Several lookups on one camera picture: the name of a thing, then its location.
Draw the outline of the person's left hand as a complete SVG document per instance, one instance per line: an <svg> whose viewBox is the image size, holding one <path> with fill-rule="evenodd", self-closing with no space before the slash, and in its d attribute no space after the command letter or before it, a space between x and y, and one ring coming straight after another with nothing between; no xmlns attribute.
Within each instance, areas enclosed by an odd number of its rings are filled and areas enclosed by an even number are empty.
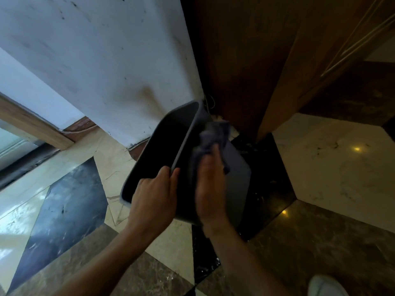
<svg viewBox="0 0 395 296"><path fill-rule="evenodd" d="M155 178L143 178L133 194L127 228L150 239L159 236L175 217L177 204L169 199L171 170L162 167Z"/></svg>

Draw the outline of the person's right hand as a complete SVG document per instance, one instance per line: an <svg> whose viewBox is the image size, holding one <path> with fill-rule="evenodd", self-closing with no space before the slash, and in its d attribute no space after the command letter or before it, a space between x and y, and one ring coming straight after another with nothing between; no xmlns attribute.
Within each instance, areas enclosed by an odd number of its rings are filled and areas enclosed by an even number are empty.
<svg viewBox="0 0 395 296"><path fill-rule="evenodd" d="M195 205L204 228L216 226L227 219L225 204L225 173L219 145L211 147L198 167Z"/></svg>

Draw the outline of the grey cleaning cloth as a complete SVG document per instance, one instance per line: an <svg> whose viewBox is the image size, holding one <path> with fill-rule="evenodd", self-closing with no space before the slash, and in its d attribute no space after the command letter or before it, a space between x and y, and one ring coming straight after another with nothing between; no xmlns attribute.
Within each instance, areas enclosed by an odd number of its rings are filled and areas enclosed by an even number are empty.
<svg viewBox="0 0 395 296"><path fill-rule="evenodd" d="M230 167L224 158L225 147L229 141L230 124L227 121L212 121L205 124L205 129L199 134L199 144L192 149L189 162L189 178L196 180L198 167L203 156L211 154L213 145L218 145L224 173L230 172Z"/></svg>

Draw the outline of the grey plastic bin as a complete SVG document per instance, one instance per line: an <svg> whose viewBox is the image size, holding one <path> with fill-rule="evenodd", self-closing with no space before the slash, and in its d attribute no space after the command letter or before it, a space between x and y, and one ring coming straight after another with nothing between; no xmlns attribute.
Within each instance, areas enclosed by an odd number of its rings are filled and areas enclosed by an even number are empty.
<svg viewBox="0 0 395 296"><path fill-rule="evenodd" d="M121 204L130 207L142 178L154 178L163 166L180 168L175 219L199 226L195 208L194 149L200 144L200 133L212 122L203 101L191 101L165 115L148 140L128 175L120 194ZM227 139L223 160L230 169L226 174L226 212L238 228L249 190L251 169L239 151Z"/></svg>

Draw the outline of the person's left forearm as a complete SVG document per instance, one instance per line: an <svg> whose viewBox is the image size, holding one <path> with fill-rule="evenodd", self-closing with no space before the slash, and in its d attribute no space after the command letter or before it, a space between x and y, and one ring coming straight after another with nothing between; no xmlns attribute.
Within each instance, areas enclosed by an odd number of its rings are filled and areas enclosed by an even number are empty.
<svg viewBox="0 0 395 296"><path fill-rule="evenodd" d="M133 224L125 228L53 296L110 296L127 269L164 229L157 224Z"/></svg>

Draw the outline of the person's right forearm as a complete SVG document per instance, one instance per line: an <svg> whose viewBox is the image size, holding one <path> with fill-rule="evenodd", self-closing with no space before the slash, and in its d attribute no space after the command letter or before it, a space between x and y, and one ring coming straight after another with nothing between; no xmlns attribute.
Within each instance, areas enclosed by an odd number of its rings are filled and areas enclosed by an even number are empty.
<svg viewBox="0 0 395 296"><path fill-rule="evenodd" d="M285 286L263 268L226 216L205 218L202 224L235 294L291 296Z"/></svg>

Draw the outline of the brown wooden door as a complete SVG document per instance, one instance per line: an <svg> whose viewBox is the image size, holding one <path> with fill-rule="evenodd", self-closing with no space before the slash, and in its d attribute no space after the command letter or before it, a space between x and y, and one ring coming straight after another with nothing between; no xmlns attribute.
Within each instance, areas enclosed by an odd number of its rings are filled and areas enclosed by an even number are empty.
<svg viewBox="0 0 395 296"><path fill-rule="evenodd" d="M395 30L395 0L180 0L214 113L258 142Z"/></svg>

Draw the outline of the person's white shoe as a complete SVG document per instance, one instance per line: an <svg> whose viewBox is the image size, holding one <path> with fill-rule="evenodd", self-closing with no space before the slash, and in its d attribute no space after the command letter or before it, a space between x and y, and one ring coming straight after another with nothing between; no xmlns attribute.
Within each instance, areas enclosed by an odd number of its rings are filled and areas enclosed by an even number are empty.
<svg viewBox="0 0 395 296"><path fill-rule="evenodd" d="M307 296L349 296L349 294L333 277L317 274L309 281Z"/></svg>

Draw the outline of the wooden door frame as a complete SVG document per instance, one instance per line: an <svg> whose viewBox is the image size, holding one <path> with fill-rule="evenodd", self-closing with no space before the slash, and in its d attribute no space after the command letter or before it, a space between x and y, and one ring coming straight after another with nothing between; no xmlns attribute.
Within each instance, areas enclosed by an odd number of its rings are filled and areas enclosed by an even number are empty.
<svg viewBox="0 0 395 296"><path fill-rule="evenodd" d="M15 128L24 131L27 134L30 134L62 151L75 144L75 142L65 136L65 134L83 133L97 127L97 125L92 125L89 128L78 131L57 130L44 120L23 109L1 92L0 120L3 120Z"/></svg>

